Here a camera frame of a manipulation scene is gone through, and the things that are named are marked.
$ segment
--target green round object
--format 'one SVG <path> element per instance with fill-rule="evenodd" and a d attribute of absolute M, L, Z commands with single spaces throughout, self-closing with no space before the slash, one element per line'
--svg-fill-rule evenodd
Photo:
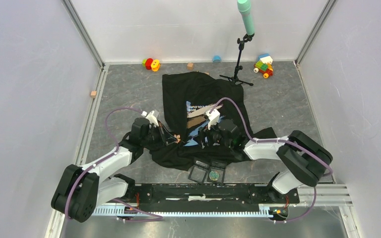
<path fill-rule="evenodd" d="M 209 179 L 212 181 L 217 181 L 220 178 L 220 174 L 217 171 L 209 172 Z"/>

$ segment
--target toy car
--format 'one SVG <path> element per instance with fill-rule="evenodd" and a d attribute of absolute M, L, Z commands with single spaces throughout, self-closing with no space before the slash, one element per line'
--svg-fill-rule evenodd
<path fill-rule="evenodd" d="M 256 64 L 254 64 L 254 72 L 261 72 L 264 78 L 268 78 L 274 74 L 274 69 L 272 69 L 271 64 L 258 61 Z"/>

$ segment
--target gray tabletop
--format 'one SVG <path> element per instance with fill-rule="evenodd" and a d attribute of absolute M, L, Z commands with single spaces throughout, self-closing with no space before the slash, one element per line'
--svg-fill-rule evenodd
<path fill-rule="evenodd" d="M 290 61 L 274 62 L 274 75 L 264 79 L 253 72 L 254 62 L 243 62 L 239 78 L 254 83 L 244 85 L 245 105 L 254 132 L 273 127 L 278 136 L 290 134 L 293 130 L 306 133 L 320 142 L 317 126 L 306 98 L 297 70 Z M 232 76 L 235 63 L 195 63 L 194 71 L 208 72 L 213 78 L 218 75 Z M 111 65 L 98 111 L 87 162 L 91 162 L 109 152 L 114 147 L 104 127 L 106 115 L 117 107 L 134 107 L 145 111 L 158 110 L 163 123 L 163 100 L 161 78 L 163 74 L 188 72 L 187 64 L 163 64 L 158 72 L 146 70 L 140 64 Z M 133 120 L 139 114 L 120 111 L 112 114 L 109 129 L 121 140 L 130 131 Z M 230 164 L 226 169 L 225 182 L 268 182 L 274 174 L 285 170 L 281 161 L 260 159 Z M 136 183 L 189 183 L 188 171 L 168 169 L 151 160 L 148 151 L 131 165 L 118 171 Z M 322 178 L 332 181 L 331 177 Z"/>

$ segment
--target mint green tube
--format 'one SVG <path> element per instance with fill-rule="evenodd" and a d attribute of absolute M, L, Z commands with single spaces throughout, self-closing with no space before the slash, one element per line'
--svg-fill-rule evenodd
<path fill-rule="evenodd" d="M 250 0 L 237 0 L 237 8 L 243 18 L 243 24 L 246 28 L 246 33 L 251 36 L 255 34 L 254 21 L 251 15 L 251 1 Z"/>

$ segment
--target blue toy block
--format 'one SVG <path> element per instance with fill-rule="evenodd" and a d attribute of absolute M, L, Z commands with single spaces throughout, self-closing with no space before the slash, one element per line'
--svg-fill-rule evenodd
<path fill-rule="evenodd" d="M 261 58 L 268 57 L 268 56 L 270 56 L 270 55 L 269 54 L 260 55 L 260 56 L 257 57 L 257 61 L 256 62 L 258 62 Z"/>
<path fill-rule="evenodd" d="M 213 63 L 220 63 L 221 62 L 221 57 L 220 56 L 214 56 L 214 58 L 212 58 L 212 62 Z"/>

